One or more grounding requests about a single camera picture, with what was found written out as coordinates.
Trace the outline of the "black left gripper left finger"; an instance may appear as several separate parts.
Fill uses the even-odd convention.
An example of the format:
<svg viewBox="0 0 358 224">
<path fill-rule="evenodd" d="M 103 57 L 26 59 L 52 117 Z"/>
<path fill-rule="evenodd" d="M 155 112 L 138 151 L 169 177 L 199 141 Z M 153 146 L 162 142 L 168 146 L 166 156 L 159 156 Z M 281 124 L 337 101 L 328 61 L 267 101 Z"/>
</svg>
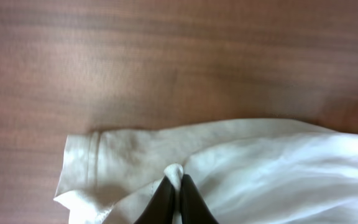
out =
<svg viewBox="0 0 358 224">
<path fill-rule="evenodd" d="M 164 177 L 150 202 L 134 224 L 172 224 L 175 211 L 175 188 Z"/>
</svg>

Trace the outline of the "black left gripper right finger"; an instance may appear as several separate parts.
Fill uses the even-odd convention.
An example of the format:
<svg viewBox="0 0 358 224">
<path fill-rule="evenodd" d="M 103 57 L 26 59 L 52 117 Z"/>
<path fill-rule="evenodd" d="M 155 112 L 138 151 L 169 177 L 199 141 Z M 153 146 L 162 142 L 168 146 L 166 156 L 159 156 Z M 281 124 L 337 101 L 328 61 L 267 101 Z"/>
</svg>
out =
<svg viewBox="0 0 358 224">
<path fill-rule="evenodd" d="M 218 224 L 188 174 L 181 180 L 180 213 L 182 224 Z"/>
</svg>

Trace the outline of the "white t-shirt with black print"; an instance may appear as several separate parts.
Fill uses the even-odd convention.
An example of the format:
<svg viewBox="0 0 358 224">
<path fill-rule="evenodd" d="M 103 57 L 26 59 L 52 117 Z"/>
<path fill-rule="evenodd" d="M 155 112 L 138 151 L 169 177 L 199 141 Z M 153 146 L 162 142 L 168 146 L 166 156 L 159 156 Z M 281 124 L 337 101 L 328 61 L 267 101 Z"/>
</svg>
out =
<svg viewBox="0 0 358 224">
<path fill-rule="evenodd" d="M 219 223 L 358 223 L 358 134 L 290 119 L 69 135 L 54 199 L 70 223 L 133 223 L 186 175 Z"/>
</svg>

